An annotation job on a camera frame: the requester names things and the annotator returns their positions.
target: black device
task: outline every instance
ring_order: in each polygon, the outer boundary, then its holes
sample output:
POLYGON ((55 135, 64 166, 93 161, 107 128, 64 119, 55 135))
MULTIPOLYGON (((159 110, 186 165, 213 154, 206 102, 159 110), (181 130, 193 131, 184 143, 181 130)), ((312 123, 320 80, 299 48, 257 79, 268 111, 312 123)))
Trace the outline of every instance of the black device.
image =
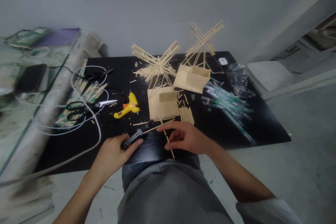
POLYGON ((130 138, 128 138, 126 141, 124 141, 121 144, 121 149, 122 150, 127 150, 128 147, 135 142, 135 140, 138 139, 139 136, 141 136, 143 134, 144 131, 146 131, 150 126, 152 126, 154 123, 153 120, 150 120, 149 123, 147 123, 143 128, 138 129, 130 138))
POLYGON ((106 71, 106 72, 101 72, 101 73, 90 73, 88 76, 85 76, 85 79, 87 81, 93 82, 93 81, 97 81, 100 78, 105 77, 105 75, 111 73, 114 70, 114 68, 106 71))
POLYGON ((223 68, 220 66, 218 61, 215 59, 214 56, 206 56, 205 57, 205 63, 210 69, 212 74, 219 74, 223 72, 223 68))
POLYGON ((25 68, 14 93, 21 94, 39 92, 46 70, 46 64, 33 65, 25 68))

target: yellow glue gun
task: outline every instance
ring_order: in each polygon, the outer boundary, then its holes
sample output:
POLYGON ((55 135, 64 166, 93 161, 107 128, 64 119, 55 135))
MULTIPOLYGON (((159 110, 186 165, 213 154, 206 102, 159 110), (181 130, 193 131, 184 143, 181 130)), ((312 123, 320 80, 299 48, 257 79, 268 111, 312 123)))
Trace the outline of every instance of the yellow glue gun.
POLYGON ((132 93, 130 90, 130 94, 128 96, 129 103, 128 104, 123 104, 123 110, 120 111, 119 113, 114 113, 113 116, 114 118, 120 119, 124 115, 126 115, 128 112, 133 112, 139 114, 140 108, 138 107, 138 101, 135 97, 135 95, 132 93))

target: wooden windmill model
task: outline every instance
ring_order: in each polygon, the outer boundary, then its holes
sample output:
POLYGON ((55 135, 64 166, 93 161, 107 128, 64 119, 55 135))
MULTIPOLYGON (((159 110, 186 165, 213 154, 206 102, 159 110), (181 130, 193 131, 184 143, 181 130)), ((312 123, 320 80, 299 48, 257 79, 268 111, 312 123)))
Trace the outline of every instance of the wooden windmill model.
POLYGON ((209 39, 223 29, 224 25, 223 21, 220 21, 205 35, 202 34, 200 29, 193 22, 191 22, 190 27, 194 31, 198 41, 187 51, 185 59, 178 68, 174 86, 196 93, 202 93, 203 88, 210 80, 210 70, 205 68, 205 53, 209 51, 212 56, 215 55, 215 49, 209 43, 209 39), (202 52, 203 62, 197 65, 202 52), (196 58, 193 64, 191 64, 194 55, 196 55, 196 58))
POLYGON ((176 76, 176 71, 170 66, 169 60, 180 50, 178 42, 175 41, 161 57, 154 57, 142 50, 137 45, 132 46, 133 55, 149 63, 150 70, 145 75, 146 82, 150 82, 147 90, 150 119, 160 120, 169 117, 179 116, 179 106, 176 101, 177 91, 174 91, 172 82, 168 75, 176 76), (156 87, 159 77, 162 76, 160 87, 156 87))

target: bundle of sticks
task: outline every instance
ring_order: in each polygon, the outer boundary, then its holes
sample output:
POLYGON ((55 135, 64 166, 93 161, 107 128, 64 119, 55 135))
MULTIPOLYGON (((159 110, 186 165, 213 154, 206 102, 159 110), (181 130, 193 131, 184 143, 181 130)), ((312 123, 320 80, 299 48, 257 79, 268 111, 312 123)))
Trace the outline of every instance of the bundle of sticks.
MULTIPOLYGON (((84 71, 85 71, 85 66, 86 66, 87 61, 84 61, 83 63, 83 68, 79 71, 77 75, 77 79, 74 83, 75 90, 82 96, 84 101, 86 103, 95 103, 96 100, 101 96, 101 94, 104 92, 104 88, 107 86, 108 83, 105 85, 98 87, 99 83, 91 83, 89 86, 89 82, 84 80, 82 77, 84 76, 84 71)), ((71 102, 79 102, 82 101, 80 100, 80 96, 75 93, 74 91, 71 92, 70 97, 68 101, 66 102, 66 105, 70 104, 71 102)), ((55 122, 55 127, 59 128, 65 128, 65 127, 71 127, 76 124, 77 121, 69 121, 67 119, 67 116, 71 113, 71 111, 64 109, 62 113, 58 116, 56 122, 55 122)), ((80 117, 81 115, 75 115, 72 117, 73 120, 76 120, 80 117)))

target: wall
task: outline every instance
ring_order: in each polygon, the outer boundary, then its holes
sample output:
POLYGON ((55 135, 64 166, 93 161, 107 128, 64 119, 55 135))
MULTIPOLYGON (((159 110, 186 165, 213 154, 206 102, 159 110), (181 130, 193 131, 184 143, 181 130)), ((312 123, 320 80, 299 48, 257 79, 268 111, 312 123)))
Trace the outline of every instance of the wall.
POLYGON ((185 52, 196 38, 188 23, 205 33, 223 19, 212 43, 239 61, 296 0, 0 0, 1 35, 36 26, 81 27, 98 35, 109 56, 129 56, 132 44, 163 53, 175 40, 185 52))
POLYGON ((336 12, 336 0, 314 1, 299 0, 291 13, 287 14, 287 18, 284 17, 283 22, 275 24, 264 35, 265 39, 242 59, 242 63, 272 59, 336 12))

